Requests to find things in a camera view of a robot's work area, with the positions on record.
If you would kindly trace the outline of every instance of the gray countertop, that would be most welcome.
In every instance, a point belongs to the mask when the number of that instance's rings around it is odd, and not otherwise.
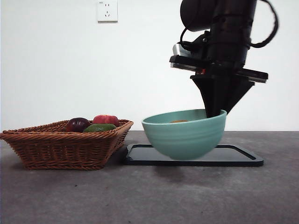
[[[148,143],[130,131],[125,144]],[[2,224],[297,224],[299,132],[225,132],[262,167],[126,166],[26,170],[1,142]]]

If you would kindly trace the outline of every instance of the tray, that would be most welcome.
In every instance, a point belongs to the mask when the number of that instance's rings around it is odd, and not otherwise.
[[[154,166],[221,166],[221,167],[259,167],[263,158],[241,147],[218,145],[204,156],[190,161],[178,161],[159,153],[150,144],[131,144],[124,159],[126,165]]]

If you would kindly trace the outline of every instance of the wall outlet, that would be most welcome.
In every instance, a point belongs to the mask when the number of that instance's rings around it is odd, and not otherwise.
[[[117,0],[99,0],[98,22],[117,22]]]

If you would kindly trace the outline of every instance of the teal bowl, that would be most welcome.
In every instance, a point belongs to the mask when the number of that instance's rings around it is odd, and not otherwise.
[[[160,153],[175,160],[194,160],[210,152],[220,142],[226,111],[206,118],[205,109],[163,113],[142,121],[145,134]],[[175,120],[185,122],[171,123]]]

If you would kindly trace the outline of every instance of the wicker basket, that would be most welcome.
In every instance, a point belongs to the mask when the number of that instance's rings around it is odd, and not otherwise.
[[[96,133],[65,132],[67,120],[48,125],[3,131],[5,140],[27,169],[81,169],[104,167],[120,147],[132,121],[119,120],[114,130]]]

